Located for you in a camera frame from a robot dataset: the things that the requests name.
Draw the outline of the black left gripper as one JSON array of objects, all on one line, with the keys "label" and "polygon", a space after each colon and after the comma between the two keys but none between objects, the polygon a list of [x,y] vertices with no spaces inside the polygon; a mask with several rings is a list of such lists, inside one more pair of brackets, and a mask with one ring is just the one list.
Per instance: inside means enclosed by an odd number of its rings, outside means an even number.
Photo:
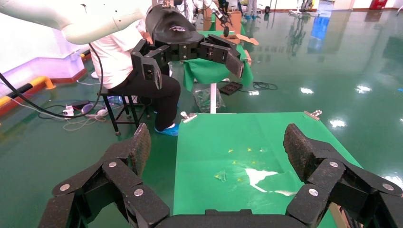
[{"label": "black left gripper", "polygon": [[174,7],[151,7],[145,18],[153,44],[141,39],[131,51],[133,69],[160,90],[163,75],[169,75],[168,63],[201,58],[223,64],[240,79],[244,63],[237,45],[214,34],[204,37]]}]

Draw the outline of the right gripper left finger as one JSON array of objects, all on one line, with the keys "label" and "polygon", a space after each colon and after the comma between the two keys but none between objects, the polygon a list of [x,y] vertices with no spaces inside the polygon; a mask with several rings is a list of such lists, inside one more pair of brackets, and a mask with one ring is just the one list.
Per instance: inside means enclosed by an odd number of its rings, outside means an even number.
[{"label": "right gripper left finger", "polygon": [[39,227],[86,228],[110,204],[130,227],[156,227],[170,209],[141,178],[150,151],[142,123],[132,138],[112,144],[95,164],[53,188]]}]

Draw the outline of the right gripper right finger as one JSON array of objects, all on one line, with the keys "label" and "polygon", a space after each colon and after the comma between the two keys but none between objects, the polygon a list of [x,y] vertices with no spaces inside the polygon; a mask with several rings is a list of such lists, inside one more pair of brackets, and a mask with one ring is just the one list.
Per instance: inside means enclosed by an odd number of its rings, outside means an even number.
[{"label": "right gripper right finger", "polygon": [[308,138],[293,123],[286,127],[283,146],[303,182],[287,206],[287,216],[316,228],[334,203],[365,228],[402,227],[399,186],[353,165],[331,144]]}]

